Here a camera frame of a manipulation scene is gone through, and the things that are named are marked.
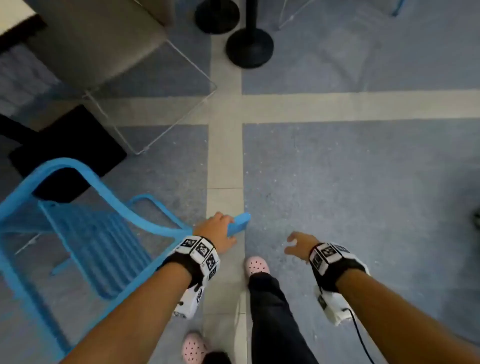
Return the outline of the person's left hand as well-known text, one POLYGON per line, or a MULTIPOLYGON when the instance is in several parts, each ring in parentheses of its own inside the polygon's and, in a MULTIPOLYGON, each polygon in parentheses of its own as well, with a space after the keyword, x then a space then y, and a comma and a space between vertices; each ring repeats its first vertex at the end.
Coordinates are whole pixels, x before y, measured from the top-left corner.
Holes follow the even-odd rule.
POLYGON ((218 255, 224 254, 224 239, 228 236, 228 228, 234 218, 221 212, 216 212, 212 217, 198 224, 193 230, 193 235, 207 239, 216 249, 218 255))

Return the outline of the person's right hand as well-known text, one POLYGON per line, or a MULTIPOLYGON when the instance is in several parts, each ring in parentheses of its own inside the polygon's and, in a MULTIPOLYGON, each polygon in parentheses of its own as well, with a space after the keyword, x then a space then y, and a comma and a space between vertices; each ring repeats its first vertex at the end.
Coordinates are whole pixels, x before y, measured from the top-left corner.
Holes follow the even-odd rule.
POLYGON ((310 254, 312 250, 321 243, 314 235, 299 231, 291 232, 287 238, 287 242, 292 244, 292 246, 299 246, 300 257, 297 258, 306 262, 307 264, 310 261, 310 254))

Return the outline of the blue metal chair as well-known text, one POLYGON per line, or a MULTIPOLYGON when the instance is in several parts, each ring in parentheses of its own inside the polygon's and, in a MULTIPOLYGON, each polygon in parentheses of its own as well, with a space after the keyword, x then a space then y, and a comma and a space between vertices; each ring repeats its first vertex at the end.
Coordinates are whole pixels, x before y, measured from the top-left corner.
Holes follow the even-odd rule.
POLYGON ((151 194, 123 203, 92 169, 71 158, 57 158, 37 167, 0 203, 0 273, 37 322, 56 360, 68 355, 73 345, 3 238, 4 234, 48 233, 56 234, 69 254, 52 273, 73 262, 93 290, 111 301, 102 318, 143 284, 173 251, 186 253, 187 247, 194 245, 193 227, 151 194), (111 211, 34 197, 37 187, 62 169, 79 173, 111 211))

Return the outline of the person's left forearm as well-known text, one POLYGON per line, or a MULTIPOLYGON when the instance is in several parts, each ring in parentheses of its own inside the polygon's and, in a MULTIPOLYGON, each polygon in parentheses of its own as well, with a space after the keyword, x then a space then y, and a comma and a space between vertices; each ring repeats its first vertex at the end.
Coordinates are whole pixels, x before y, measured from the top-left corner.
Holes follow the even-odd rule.
POLYGON ((168 263, 102 319, 59 364, 147 364, 192 280, 168 263))

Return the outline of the person's right forearm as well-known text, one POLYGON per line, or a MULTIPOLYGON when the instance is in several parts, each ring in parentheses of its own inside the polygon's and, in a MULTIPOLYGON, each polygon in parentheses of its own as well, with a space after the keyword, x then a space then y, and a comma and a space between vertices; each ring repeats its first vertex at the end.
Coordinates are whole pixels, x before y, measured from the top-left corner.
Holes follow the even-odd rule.
POLYGON ((389 364, 480 364, 470 344, 363 271, 336 286, 389 364))

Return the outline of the pink clog shoe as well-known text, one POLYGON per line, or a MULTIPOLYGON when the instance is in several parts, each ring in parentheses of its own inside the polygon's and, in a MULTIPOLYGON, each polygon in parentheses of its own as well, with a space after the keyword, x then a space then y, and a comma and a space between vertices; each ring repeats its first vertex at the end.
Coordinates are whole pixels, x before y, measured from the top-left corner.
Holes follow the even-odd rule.
POLYGON ((258 273, 270 274, 266 260, 260 256, 251 256, 246 258, 244 262, 244 272, 247 279, 258 273))
POLYGON ((203 364, 209 352, 210 349, 199 332, 192 331, 185 336, 181 350, 185 364, 203 364))

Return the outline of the black trousers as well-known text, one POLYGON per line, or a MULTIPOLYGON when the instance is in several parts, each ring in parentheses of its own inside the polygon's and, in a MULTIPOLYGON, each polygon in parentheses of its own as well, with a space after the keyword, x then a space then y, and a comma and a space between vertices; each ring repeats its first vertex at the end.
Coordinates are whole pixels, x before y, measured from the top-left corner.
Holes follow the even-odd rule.
POLYGON ((319 364, 292 315, 279 281, 266 272, 249 277, 251 364, 319 364))

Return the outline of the black table base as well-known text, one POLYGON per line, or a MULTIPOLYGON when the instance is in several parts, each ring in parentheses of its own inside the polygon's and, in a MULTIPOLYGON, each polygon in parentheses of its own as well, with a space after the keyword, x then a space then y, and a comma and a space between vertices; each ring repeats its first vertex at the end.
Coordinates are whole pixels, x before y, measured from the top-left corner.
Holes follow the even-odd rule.
MULTIPOLYGON (((8 158, 22 177, 58 158, 80 161, 103 177, 127 157, 123 147, 84 105, 76 106, 40 131, 0 114, 0 136, 20 144, 8 158)), ((89 187, 79 172, 63 168, 41 182, 33 195, 44 201, 71 203, 89 187)))

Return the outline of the black round stanchion base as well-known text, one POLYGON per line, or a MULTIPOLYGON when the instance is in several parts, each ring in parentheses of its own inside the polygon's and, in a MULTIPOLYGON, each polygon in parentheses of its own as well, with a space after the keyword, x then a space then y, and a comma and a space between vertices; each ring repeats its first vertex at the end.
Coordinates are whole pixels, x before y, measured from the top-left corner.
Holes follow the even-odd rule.
POLYGON ((195 9, 194 20, 203 33, 221 35, 237 27, 240 15, 233 0, 203 0, 195 9))
POLYGON ((259 0, 245 0, 245 26, 232 33, 225 45, 228 59, 242 69, 256 69, 273 56, 274 41, 257 27, 259 0))

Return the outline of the white table top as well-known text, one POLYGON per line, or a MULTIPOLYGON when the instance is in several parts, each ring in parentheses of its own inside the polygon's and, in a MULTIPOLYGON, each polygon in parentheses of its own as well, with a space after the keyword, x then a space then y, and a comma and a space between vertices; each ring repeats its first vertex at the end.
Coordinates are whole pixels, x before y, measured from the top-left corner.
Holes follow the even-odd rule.
POLYGON ((47 27, 25 0, 0 0, 0 54, 47 27))

